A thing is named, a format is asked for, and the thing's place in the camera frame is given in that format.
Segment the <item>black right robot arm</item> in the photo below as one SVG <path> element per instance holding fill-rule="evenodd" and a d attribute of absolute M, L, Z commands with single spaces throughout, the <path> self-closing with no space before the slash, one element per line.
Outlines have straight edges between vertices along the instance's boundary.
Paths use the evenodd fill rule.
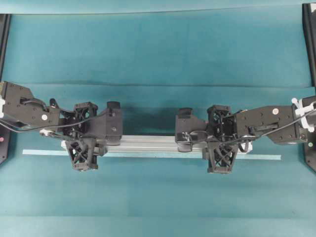
<path fill-rule="evenodd" d="M 268 137 L 278 145 L 306 143 L 316 129 L 316 98 L 292 99 L 289 106 L 264 106 L 232 113 L 229 106 L 207 110 L 208 138 L 202 157 L 209 173 L 229 174 L 238 151 L 248 152 L 251 142 Z"/>

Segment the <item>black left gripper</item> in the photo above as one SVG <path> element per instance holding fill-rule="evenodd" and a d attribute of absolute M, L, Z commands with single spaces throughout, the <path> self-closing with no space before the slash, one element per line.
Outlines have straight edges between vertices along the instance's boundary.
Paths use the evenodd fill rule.
<path fill-rule="evenodd" d="M 98 106 L 91 102 L 75 104 L 72 111 L 60 109 L 58 132 L 72 141 L 66 141 L 66 148 L 74 170 L 98 169 L 94 153 L 96 139 L 94 121 L 100 116 Z"/>

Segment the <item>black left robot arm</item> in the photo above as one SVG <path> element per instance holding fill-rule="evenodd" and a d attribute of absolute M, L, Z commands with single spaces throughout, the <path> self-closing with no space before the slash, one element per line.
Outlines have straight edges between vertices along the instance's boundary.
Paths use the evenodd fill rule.
<path fill-rule="evenodd" d="M 91 102 L 75 104 L 73 110 L 49 104 L 33 96 L 21 85 L 0 84 L 0 121 L 17 132 L 38 130 L 42 136 L 65 141 L 73 169 L 97 169 L 97 158 L 105 153 L 105 115 Z"/>

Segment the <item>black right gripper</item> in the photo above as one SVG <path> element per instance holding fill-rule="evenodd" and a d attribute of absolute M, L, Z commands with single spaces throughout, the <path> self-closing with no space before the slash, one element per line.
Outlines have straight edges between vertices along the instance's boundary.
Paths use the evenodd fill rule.
<path fill-rule="evenodd" d="M 206 160 L 208 173 L 230 174 L 238 152 L 236 116 L 228 116 L 232 112 L 230 106 L 213 105 L 207 109 L 208 125 Z"/>

